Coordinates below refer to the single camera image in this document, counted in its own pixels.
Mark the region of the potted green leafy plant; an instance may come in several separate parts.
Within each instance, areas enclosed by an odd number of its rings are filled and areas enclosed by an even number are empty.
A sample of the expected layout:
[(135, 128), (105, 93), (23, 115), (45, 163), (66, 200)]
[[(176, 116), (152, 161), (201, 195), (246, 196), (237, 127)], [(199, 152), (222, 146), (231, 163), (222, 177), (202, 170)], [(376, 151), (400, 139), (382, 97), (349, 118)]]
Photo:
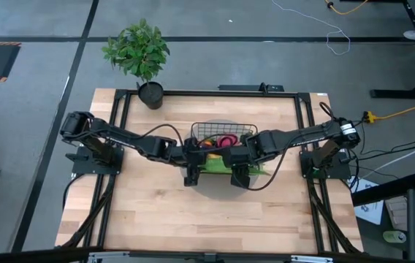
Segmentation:
[(137, 95), (148, 108), (157, 110), (162, 106), (164, 89), (153, 79), (163, 70), (170, 49), (159, 27), (149, 25), (142, 18), (123, 29), (116, 38), (110, 37), (102, 52), (111, 67), (142, 81), (137, 84)]

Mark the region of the black table frame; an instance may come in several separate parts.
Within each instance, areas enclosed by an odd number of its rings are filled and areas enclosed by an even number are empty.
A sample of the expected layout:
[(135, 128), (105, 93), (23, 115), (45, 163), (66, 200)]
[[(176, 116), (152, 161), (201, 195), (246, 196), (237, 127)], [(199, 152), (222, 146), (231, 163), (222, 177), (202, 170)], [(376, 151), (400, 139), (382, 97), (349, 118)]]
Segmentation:
[[(304, 129), (333, 118), (318, 95), (258, 91), (165, 91), (151, 110), (135, 90), (98, 89), (88, 111), (135, 134), (151, 132), (183, 143), (195, 122), (228, 120), (258, 132)], [(355, 262), (361, 240), (351, 195), (339, 180), (302, 176), (300, 151), (290, 148), (261, 164), (250, 186), (230, 184), (231, 174), (200, 173), (184, 186), (187, 167), (150, 161), (123, 145), (119, 174), (75, 174), (56, 238), (60, 250), (82, 258), (180, 257), (201, 262), (254, 257), (283, 262)]]

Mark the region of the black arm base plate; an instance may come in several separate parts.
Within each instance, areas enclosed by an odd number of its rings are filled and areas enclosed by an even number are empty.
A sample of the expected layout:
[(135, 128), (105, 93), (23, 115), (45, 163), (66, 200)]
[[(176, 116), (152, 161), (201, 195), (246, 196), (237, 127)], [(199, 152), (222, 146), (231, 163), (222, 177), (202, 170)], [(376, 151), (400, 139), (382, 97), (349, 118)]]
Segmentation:
[(345, 150), (323, 161), (314, 158), (316, 151), (300, 151), (302, 176), (312, 179), (349, 179), (351, 177), (350, 157)]
[(103, 164), (93, 157), (91, 150), (80, 146), (76, 153), (67, 153), (65, 156), (73, 162), (72, 173), (111, 175), (120, 173), (123, 155), (123, 148), (113, 148), (113, 160), (109, 164)]

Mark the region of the corn cob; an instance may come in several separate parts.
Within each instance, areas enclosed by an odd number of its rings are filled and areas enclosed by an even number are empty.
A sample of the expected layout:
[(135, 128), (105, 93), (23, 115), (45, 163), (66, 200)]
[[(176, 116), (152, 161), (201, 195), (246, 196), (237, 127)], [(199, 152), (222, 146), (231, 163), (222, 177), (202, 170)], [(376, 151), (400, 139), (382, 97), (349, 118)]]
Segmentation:
[[(232, 168), (226, 167), (224, 165), (222, 158), (217, 159), (208, 159), (204, 164), (199, 165), (201, 173), (208, 173), (208, 174), (232, 174)], [(249, 165), (248, 171), (250, 175), (268, 175), (270, 173), (263, 169), (262, 165), (254, 166)]]

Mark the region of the brown cardboard box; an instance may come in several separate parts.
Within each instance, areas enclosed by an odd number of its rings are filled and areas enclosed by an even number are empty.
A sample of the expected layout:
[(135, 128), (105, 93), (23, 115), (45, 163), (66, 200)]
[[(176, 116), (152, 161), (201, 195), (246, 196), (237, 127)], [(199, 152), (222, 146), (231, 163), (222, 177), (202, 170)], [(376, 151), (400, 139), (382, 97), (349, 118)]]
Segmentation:
[(408, 230), (408, 203), (405, 196), (394, 197), (384, 201), (392, 226), (396, 230)]

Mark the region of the green drink can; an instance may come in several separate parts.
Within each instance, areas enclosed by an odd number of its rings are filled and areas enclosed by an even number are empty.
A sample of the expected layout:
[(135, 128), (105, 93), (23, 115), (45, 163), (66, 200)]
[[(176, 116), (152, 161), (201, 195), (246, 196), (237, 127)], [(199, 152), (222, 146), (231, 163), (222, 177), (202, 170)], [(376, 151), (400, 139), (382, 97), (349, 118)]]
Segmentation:
[(402, 244), (407, 240), (406, 234), (400, 230), (385, 231), (382, 236), (387, 243)]

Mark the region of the pink dragon fruit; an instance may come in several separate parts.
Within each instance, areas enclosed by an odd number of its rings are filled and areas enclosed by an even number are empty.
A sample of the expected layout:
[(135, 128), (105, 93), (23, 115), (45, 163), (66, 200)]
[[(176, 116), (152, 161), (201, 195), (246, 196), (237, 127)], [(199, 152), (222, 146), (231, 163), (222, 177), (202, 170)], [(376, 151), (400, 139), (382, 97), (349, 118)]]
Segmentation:
[(216, 139), (216, 146), (218, 148), (236, 146), (239, 143), (240, 141), (236, 134), (222, 134)]

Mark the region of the white printed paper sheet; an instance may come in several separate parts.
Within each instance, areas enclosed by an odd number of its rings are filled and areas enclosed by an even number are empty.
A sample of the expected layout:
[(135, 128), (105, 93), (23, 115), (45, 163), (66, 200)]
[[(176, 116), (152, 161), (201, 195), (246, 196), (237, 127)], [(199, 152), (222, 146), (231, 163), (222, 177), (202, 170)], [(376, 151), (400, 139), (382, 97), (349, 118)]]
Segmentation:
[[(378, 186), (377, 183), (373, 183), (366, 179), (359, 179), (358, 184), (352, 187), (352, 192), (363, 191), (368, 188)], [(382, 212), (384, 207), (384, 201), (378, 201), (373, 203), (368, 203), (366, 205), (354, 206), (355, 216), (368, 221), (375, 225), (381, 224)]]

